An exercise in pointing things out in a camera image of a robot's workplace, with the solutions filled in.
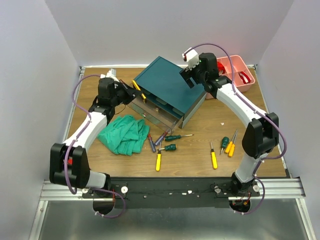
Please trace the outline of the yellow utility knife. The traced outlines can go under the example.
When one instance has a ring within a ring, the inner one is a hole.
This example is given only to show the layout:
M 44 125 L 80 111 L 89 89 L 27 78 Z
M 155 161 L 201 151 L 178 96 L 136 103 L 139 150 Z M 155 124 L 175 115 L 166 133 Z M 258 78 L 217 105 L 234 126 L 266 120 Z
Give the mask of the yellow utility knife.
M 146 102 L 147 102 L 147 97 L 146 97 L 145 94 L 142 92 L 141 88 L 138 86 L 138 84 L 137 84 L 137 82 L 136 82 L 135 80 L 132 80 L 132 85 L 133 85 L 133 87 L 134 87 L 136 90 L 139 91 L 140 96 L 141 96 L 141 98 L 142 98 L 142 101 L 143 101 L 144 103 L 146 103 Z

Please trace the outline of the clear drawer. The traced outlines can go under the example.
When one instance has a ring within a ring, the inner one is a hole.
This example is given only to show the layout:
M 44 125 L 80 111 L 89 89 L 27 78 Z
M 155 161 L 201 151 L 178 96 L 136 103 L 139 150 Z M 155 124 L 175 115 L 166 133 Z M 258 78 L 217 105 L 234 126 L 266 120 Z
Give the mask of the clear drawer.
M 163 131 L 172 128 L 174 132 L 178 128 L 182 128 L 182 117 L 172 115 L 148 99 L 144 102 L 139 96 L 131 101 L 128 106 Z

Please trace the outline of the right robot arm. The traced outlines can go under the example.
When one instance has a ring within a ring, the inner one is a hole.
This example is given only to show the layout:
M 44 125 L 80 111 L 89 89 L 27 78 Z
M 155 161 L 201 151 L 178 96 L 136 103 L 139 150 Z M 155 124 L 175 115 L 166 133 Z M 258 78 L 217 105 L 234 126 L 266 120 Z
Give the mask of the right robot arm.
M 235 86 L 235 74 L 231 78 L 221 75 L 213 53 L 198 54 L 189 49 L 182 55 L 187 67 L 180 75 L 190 88 L 201 84 L 204 90 L 231 109 L 246 127 L 242 148 L 243 159 L 231 176 L 230 191 L 241 196 L 253 183 L 263 160 L 279 143 L 279 118 L 266 113 L 249 101 Z

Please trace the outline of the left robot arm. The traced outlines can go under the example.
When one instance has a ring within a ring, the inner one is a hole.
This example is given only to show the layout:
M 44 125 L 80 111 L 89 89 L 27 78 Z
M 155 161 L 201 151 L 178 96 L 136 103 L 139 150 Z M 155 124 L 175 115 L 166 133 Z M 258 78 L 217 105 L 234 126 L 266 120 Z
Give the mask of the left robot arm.
M 80 127 L 63 143 L 55 143 L 51 147 L 49 180 L 69 187 L 72 194 L 77 189 L 93 189 L 104 198 L 110 194 L 111 177 L 90 169 L 87 151 L 114 117 L 115 108 L 129 104 L 142 91 L 112 76 L 101 77 L 97 88 L 98 94 L 85 111 L 86 118 Z

